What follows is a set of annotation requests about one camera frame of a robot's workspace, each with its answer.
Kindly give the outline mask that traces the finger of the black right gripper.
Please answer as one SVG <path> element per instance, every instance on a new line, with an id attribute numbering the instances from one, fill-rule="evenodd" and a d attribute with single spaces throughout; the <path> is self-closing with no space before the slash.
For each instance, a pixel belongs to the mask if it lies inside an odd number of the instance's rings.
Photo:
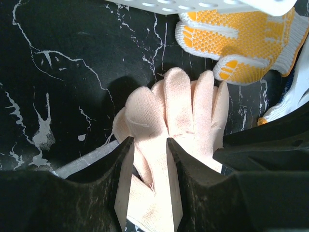
<path id="1" fill-rule="evenodd" d="M 309 108 L 224 137 L 214 159 L 235 171 L 307 171 Z"/>

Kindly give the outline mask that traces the orange dotted work glove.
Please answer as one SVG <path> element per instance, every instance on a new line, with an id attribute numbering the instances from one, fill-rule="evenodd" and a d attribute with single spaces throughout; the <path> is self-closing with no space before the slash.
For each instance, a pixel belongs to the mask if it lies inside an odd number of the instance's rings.
<path id="1" fill-rule="evenodd" d="M 179 18 L 179 46 L 215 60 L 214 78 L 234 85 L 257 82 L 270 70 L 288 76 L 309 32 L 309 19 L 295 9 L 282 16 L 206 10 L 181 13 Z"/>

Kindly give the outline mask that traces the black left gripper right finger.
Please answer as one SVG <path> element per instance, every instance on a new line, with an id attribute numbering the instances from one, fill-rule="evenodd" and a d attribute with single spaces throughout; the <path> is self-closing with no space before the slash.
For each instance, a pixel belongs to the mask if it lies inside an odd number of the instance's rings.
<path id="1" fill-rule="evenodd" d="M 306 232 L 308 172 L 234 172 L 224 176 L 167 139 L 173 215 L 179 232 Z"/>

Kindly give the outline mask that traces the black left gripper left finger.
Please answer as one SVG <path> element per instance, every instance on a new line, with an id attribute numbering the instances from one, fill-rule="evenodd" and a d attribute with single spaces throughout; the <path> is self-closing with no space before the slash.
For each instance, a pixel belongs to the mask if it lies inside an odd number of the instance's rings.
<path id="1" fill-rule="evenodd" d="M 109 154 L 91 152 L 56 173 L 1 171 L 1 231 L 124 231 L 133 158 L 127 137 Z"/>

